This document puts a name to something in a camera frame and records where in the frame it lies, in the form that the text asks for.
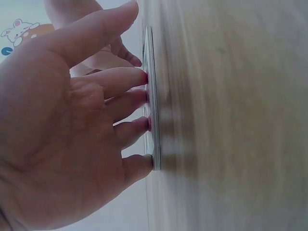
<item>hand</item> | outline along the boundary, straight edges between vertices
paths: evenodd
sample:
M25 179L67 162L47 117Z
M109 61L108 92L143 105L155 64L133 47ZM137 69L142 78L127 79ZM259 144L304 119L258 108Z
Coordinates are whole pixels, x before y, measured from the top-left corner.
M45 8L53 26L58 29L103 8L95 0L45 0ZM119 36L95 55L72 69L76 76L114 67L141 66L141 61L127 50Z
M92 13L31 39L0 65L0 208L12 230L76 222L151 172L151 157L121 157L147 119L114 126L146 103L146 92L128 91L146 74L122 67L69 75L137 14L136 3Z

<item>blue shape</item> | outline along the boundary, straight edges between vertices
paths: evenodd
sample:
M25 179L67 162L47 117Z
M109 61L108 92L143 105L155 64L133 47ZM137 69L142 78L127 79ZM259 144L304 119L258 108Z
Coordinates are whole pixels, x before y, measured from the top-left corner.
M1 54L4 56L8 56L12 52L13 52L13 48L11 47L5 47L1 50Z

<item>wood grain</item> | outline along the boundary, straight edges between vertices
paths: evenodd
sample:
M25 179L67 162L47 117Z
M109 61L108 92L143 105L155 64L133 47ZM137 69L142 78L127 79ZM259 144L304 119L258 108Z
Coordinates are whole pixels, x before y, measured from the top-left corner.
M150 231L308 230L308 1L139 4L162 149Z

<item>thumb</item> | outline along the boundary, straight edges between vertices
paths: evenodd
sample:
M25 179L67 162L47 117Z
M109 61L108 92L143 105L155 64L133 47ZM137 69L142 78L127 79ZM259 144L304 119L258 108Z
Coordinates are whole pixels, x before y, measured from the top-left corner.
M123 169L125 172L125 187L145 178L153 170L151 155L132 155L124 158Z
M118 8L96 11L88 16L37 38L36 44L61 56L71 68L128 30L138 15L138 4L130 1Z

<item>cartoon mouse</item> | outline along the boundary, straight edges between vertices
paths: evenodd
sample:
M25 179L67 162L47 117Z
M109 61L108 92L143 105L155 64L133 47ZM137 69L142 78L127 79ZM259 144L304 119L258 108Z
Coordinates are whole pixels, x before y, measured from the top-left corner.
M52 31L54 31L52 24L32 24L23 22L21 19L16 19L13 23L13 28L4 30L1 33L1 37L7 37L13 43L13 46L17 47L29 39Z

